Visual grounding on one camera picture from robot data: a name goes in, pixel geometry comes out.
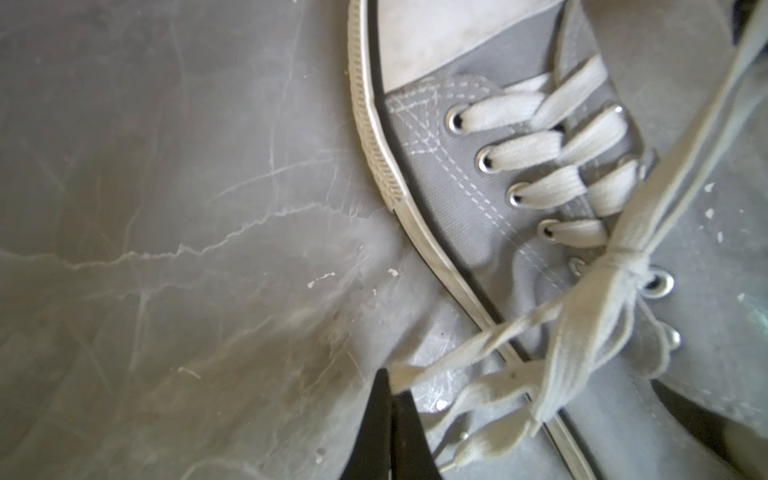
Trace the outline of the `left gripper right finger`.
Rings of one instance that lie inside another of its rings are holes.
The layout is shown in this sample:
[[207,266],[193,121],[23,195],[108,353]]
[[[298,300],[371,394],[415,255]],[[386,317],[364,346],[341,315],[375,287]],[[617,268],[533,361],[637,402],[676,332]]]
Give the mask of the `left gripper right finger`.
[[392,398],[391,478],[441,480],[410,391]]

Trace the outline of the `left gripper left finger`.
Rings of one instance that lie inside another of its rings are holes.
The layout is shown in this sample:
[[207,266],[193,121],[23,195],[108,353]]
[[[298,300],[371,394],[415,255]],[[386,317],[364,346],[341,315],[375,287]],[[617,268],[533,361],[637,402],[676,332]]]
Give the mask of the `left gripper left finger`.
[[393,395],[389,374],[376,372],[362,422],[341,480],[387,480],[391,473]]

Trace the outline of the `white shoelace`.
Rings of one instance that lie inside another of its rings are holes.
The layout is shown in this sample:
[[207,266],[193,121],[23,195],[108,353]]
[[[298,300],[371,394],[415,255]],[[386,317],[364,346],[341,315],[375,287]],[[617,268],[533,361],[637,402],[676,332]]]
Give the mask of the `white shoelace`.
[[506,374],[472,381],[441,412],[438,422],[528,393],[531,406],[496,419],[458,445],[447,469],[507,454],[570,402],[590,376],[626,345],[640,291],[652,279],[650,258],[692,203],[746,119],[764,98],[757,58],[767,41],[767,5],[758,2],[739,39],[735,57],[712,97],[660,164],[645,179],[630,177],[632,191],[604,253],[567,292],[530,312],[467,340],[426,367],[392,372],[398,389],[483,360],[501,345],[552,323],[543,360]]

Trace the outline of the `grey canvas sneaker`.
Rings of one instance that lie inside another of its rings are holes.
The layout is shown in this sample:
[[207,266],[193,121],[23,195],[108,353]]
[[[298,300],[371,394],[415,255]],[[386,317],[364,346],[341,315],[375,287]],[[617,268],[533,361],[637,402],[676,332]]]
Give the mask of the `grey canvas sneaker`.
[[[763,1],[353,1],[348,60],[375,183],[478,326],[570,290],[631,196],[712,97]],[[472,381],[545,358],[552,323],[478,363],[421,416],[441,475],[512,456],[571,479],[767,475],[767,41],[764,98],[650,258],[633,331],[537,434],[447,469],[525,393],[444,422]]]

